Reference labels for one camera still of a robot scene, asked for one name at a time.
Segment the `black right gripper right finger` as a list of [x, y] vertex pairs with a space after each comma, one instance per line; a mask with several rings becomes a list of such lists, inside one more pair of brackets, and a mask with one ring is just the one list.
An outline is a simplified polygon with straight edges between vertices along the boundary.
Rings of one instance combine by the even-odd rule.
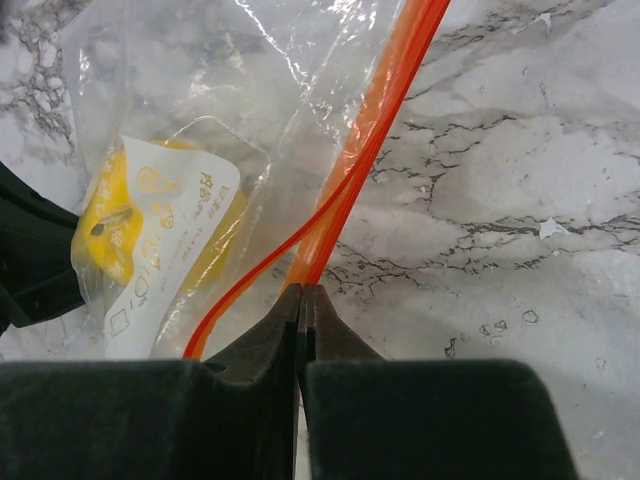
[[513, 360], [383, 359], [306, 286], [300, 380], [316, 479], [574, 479], [549, 392]]

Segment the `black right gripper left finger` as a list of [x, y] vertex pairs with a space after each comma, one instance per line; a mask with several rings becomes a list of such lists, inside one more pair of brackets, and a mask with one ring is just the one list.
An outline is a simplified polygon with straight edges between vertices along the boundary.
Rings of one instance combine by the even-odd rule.
[[5, 479], [290, 479], [302, 291], [211, 359], [8, 363]]

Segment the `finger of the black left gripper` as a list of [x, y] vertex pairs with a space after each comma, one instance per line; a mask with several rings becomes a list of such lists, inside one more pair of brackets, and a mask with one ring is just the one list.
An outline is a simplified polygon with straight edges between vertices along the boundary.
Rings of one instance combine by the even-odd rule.
[[84, 304], [71, 265], [78, 216], [1, 167], [1, 328], [58, 318]]

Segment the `orange zip clear bag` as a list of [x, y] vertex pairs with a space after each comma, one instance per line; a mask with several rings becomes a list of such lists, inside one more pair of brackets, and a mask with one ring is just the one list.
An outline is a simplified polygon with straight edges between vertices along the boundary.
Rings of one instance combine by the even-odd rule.
[[181, 141], [235, 164], [247, 206], [220, 277], [86, 287], [109, 360], [198, 358], [239, 298], [283, 262], [324, 268], [446, 12], [444, 1], [93, 1], [63, 34], [89, 182], [124, 137]]

